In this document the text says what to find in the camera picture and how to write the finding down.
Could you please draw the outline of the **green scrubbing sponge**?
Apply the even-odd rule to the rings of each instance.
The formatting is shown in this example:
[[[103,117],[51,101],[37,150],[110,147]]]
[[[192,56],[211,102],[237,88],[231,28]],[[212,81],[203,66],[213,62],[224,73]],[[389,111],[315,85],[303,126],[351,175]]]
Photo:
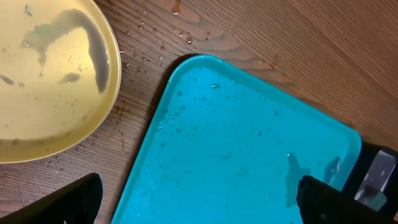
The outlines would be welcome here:
[[[370,185],[365,186],[358,200],[377,212],[380,211],[382,206],[387,202],[384,193]]]

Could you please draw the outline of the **yellow plate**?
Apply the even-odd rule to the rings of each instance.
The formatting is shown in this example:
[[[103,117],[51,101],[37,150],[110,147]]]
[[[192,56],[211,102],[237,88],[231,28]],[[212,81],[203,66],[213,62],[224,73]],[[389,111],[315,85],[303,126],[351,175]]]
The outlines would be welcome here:
[[[113,30],[94,1],[1,2],[1,162],[33,161],[88,137],[121,84]]]

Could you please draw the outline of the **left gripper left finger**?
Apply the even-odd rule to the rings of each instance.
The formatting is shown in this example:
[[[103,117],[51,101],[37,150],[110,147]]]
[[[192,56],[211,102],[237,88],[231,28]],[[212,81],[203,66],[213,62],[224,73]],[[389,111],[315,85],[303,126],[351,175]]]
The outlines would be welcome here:
[[[1,223],[93,223],[103,198],[99,174],[90,173],[1,218]]]

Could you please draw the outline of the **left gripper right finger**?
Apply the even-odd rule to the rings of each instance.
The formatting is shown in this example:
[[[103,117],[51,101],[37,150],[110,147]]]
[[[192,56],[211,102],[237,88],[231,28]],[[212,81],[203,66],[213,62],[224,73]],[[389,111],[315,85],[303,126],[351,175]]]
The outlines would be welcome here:
[[[310,175],[299,181],[296,200],[303,224],[397,224]]]

